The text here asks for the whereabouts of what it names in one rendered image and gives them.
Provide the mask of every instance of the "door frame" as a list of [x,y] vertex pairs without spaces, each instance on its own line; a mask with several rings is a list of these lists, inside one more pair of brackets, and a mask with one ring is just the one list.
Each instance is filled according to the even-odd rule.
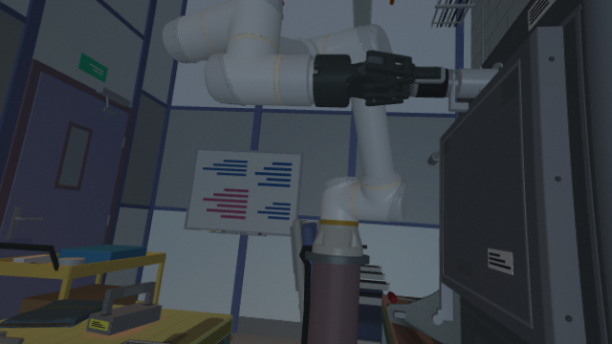
[[[21,101],[21,107],[19,109],[19,115],[17,117],[17,123],[15,125],[15,130],[13,132],[12,140],[11,140],[11,148],[9,150],[9,156],[7,158],[7,163],[4,167],[4,173],[2,174],[2,179],[0,180],[0,223],[2,223],[4,216],[6,216],[7,204],[9,203],[9,198],[11,196],[12,184],[14,182],[15,174],[17,173],[17,165],[19,164],[19,158],[21,156],[21,150],[23,148],[23,143],[26,138],[26,132],[28,130],[28,125],[30,124],[30,116],[32,114],[32,108],[34,104],[34,99],[36,96],[36,89],[38,88],[38,80],[40,78],[40,74],[44,73],[46,75],[52,76],[60,81],[67,83],[68,85],[84,92],[85,94],[95,97],[101,101],[106,101],[106,97],[102,96],[93,88],[83,84],[80,81],[77,81],[62,72],[40,62],[35,59],[32,60],[32,65],[30,66],[30,72],[28,74],[28,83],[26,84],[26,91],[24,93],[23,99]],[[129,133],[130,128],[132,127],[132,120],[134,118],[134,110],[131,107],[123,106],[118,104],[115,100],[109,99],[109,103],[116,108],[122,110],[127,113],[128,119],[127,124],[125,126],[125,142],[129,142]],[[120,181],[121,181],[121,171],[123,171],[123,167],[125,164],[125,156],[127,153],[127,144],[123,145],[123,149],[121,150],[121,158],[120,165],[117,171],[117,177],[115,181],[115,191],[113,194],[113,202],[110,204],[108,214],[110,215],[110,220],[108,221],[108,225],[106,226],[106,234],[104,235],[104,244],[110,244],[111,238],[111,228],[113,227],[115,216],[115,208],[117,206],[117,202],[119,200],[119,191],[120,191]]]

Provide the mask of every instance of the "whiteboard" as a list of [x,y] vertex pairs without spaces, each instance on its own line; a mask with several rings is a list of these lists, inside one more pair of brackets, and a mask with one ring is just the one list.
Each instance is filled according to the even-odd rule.
[[199,150],[187,229],[291,235],[302,154]]

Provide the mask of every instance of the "red knob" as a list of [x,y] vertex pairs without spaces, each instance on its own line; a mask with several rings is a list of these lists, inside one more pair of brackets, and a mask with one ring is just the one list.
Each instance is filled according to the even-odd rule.
[[391,301],[391,303],[396,303],[398,302],[398,297],[395,296],[395,293],[393,291],[390,291],[387,296],[389,297],[389,301]]

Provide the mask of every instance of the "red line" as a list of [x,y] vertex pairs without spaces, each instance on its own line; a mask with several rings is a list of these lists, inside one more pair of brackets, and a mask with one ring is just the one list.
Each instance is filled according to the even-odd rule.
[[212,194],[212,196],[221,196],[221,197],[243,197],[243,198],[248,198],[249,195],[233,195],[233,194]]
[[217,206],[224,206],[224,207],[241,207],[241,208],[246,208],[246,205],[236,205],[236,204],[217,204]]
[[214,211],[214,212],[230,212],[230,213],[234,213],[234,214],[246,214],[247,212],[244,210],[225,210],[225,209],[207,209],[207,211]]
[[246,216],[232,216],[232,215],[221,215],[221,218],[223,219],[238,219],[238,220],[244,220],[247,217]]
[[213,202],[235,202],[235,203],[247,203],[248,201],[246,200],[224,200],[224,199],[210,199],[210,198],[203,198],[202,201],[213,201]]

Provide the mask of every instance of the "door closer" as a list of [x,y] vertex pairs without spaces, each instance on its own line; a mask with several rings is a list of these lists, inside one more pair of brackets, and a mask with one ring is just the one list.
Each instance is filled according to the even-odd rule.
[[[92,313],[87,331],[101,334],[115,334],[160,320],[162,306],[153,305],[155,282],[107,290],[100,312]],[[113,310],[115,299],[145,293],[144,302],[127,305]]]

